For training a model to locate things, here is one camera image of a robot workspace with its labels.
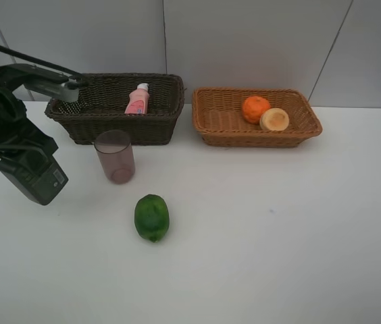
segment basket rim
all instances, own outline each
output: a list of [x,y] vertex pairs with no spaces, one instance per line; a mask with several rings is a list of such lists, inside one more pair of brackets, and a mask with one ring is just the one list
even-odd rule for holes
[[144,115],[137,114],[125,114],[125,113],[60,113],[54,111],[53,108],[60,102],[59,99],[51,99],[47,108],[45,109],[45,115],[55,121],[59,120],[111,120],[111,119],[127,119],[127,120],[145,120],[152,121],[167,121],[170,119],[177,119],[182,113],[184,106],[184,85],[180,76],[175,74],[158,74],[158,73],[86,73],[85,76],[144,76],[146,78],[169,78],[173,79],[178,85],[178,106],[171,113],[147,113]]
[[[297,130],[288,130],[288,131],[271,131],[271,130],[211,130],[205,126],[202,126],[198,120],[199,116],[199,93],[203,91],[234,91],[234,92],[242,92],[242,91],[266,91],[266,92],[289,92],[295,95],[300,96],[301,100],[305,104],[306,110],[310,112],[311,118],[314,120],[316,124],[316,128],[314,130],[308,131],[297,131]],[[311,138],[318,136],[322,133],[323,128],[320,120],[317,115],[313,111],[311,105],[308,100],[301,94],[301,92],[290,89],[290,88],[236,88],[236,87],[200,87],[196,88],[193,92],[192,99],[192,115],[193,115],[193,125],[195,129],[201,133],[201,135],[210,135],[210,136],[219,136],[225,137],[225,135],[230,135],[234,137],[253,137],[253,138]]]

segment green lime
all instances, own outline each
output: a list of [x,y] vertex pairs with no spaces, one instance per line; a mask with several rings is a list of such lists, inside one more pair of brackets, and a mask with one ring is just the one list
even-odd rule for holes
[[170,228],[168,207],[162,197],[148,194],[135,206],[135,227],[140,237],[156,243]]

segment black cable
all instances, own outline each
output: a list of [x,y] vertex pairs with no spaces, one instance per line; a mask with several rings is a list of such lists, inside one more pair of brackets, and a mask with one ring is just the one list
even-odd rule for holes
[[24,61],[29,61],[31,63],[39,64],[39,65],[45,66],[45,67],[50,68],[50,69],[54,69],[57,71],[61,71],[64,73],[71,74],[72,76],[78,76],[80,78],[86,79],[81,73],[78,73],[76,71],[73,71],[71,69],[68,69],[66,67],[63,67],[63,66],[60,66],[60,65],[57,65],[54,63],[50,63],[48,61],[43,61],[42,59],[37,59],[36,57],[29,56],[27,54],[23,54],[23,53],[14,51],[13,49],[8,49],[7,47],[1,46],[1,45],[0,45],[0,52],[14,56],[14,57],[17,57],[18,59],[23,59]]

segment wicker basket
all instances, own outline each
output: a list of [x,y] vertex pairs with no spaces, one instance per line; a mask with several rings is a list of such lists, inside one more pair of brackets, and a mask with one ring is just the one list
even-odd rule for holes
[[[290,125],[283,132],[261,130],[242,117],[249,96],[266,98],[272,108],[285,110]],[[199,88],[193,93],[193,125],[208,145],[296,147],[322,132],[321,123],[305,97],[295,90]]]
[[[183,81],[167,74],[86,74],[90,86],[79,100],[51,100],[46,115],[59,122],[76,144],[92,144],[108,130],[129,133],[133,145],[167,144],[184,104]],[[129,94],[140,83],[149,84],[146,115],[125,115]]]

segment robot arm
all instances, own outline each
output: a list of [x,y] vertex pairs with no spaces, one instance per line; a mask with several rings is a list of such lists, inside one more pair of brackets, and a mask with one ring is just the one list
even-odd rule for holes
[[68,182],[53,158],[58,149],[54,139],[42,133],[26,116],[26,107],[12,94],[24,85],[63,101],[77,101],[84,77],[0,46],[0,51],[25,60],[79,76],[70,78],[35,65],[11,64],[0,67],[0,171],[30,200],[48,205]]

